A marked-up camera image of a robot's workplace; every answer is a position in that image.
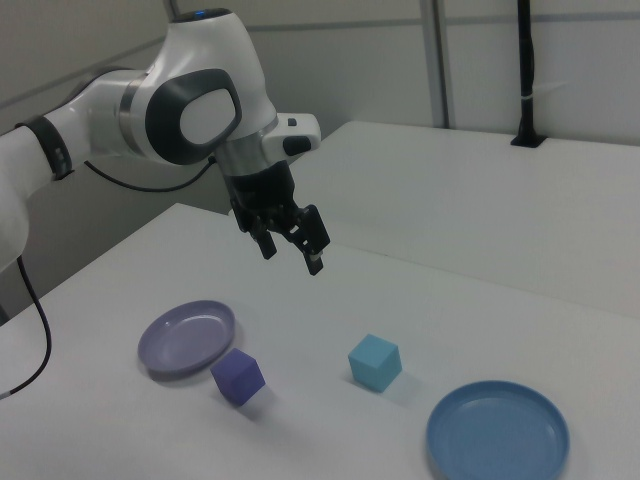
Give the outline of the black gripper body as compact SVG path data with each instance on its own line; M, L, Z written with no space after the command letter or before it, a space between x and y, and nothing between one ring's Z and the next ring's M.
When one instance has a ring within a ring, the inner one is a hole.
M224 174L223 178L242 232L254 232L264 227L281 233L296 225L299 207L293 198L295 183L286 161L279 161L255 174Z

